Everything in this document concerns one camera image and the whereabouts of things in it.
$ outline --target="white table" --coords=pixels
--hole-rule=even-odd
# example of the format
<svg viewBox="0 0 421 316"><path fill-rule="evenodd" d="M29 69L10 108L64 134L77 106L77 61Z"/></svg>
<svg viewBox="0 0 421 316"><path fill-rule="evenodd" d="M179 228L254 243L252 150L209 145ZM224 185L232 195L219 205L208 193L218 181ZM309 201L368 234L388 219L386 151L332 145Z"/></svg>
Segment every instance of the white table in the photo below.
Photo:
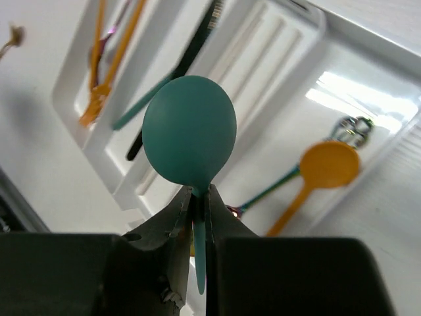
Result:
<svg viewBox="0 0 421 316"><path fill-rule="evenodd" d="M313 2L421 53L419 0ZM27 38L0 61L0 164L51 230L124 232L133 215L119 210L51 105L53 85L86 3L1 1L0 43L8 40L8 21L25 26ZM421 269L400 269L392 259L382 260L399 314L419 315Z"/></svg>

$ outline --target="white tray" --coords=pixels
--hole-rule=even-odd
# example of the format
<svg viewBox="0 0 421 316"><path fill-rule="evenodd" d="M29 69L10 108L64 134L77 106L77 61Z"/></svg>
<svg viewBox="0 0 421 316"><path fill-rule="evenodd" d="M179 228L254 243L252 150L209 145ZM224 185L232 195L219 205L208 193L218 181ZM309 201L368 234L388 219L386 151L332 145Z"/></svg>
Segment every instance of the white tray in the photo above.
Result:
<svg viewBox="0 0 421 316"><path fill-rule="evenodd" d="M87 52L97 10L91 1L55 86L53 105L64 125L121 209L137 210L128 230L162 209L179 186L157 176L143 151L134 162L125 160L143 115L117 133L111 124L176 64L208 2L148 1L109 100L97 122L84 129L78 117L87 104ZM250 42L229 57L227 51L244 33ZM242 204L281 177L306 148L328 136L339 118L366 116L376 123L359 151L359 178L347 188L315 192L283 231L290 235L306 234L357 186L414 122L420 106L418 56L298 0L226 1L219 27L189 74L215 80L234 101L237 142L214 180L229 205ZM264 234L300 186L298 179L276 190L243 222ZM198 296L193 278L187 299L201 314L204 296Z"/></svg>

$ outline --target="orange spoon bowl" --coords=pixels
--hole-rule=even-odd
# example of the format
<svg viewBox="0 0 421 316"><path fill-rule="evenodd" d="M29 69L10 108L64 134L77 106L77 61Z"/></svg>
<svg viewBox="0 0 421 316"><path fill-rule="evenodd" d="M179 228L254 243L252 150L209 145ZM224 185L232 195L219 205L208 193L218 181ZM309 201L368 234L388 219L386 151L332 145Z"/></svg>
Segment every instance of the orange spoon bowl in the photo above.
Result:
<svg viewBox="0 0 421 316"><path fill-rule="evenodd" d="M346 143L330 140L312 146L300 162L303 188L267 236L277 236L313 190L346 186L358 176L359 169L359 156Z"/></svg>

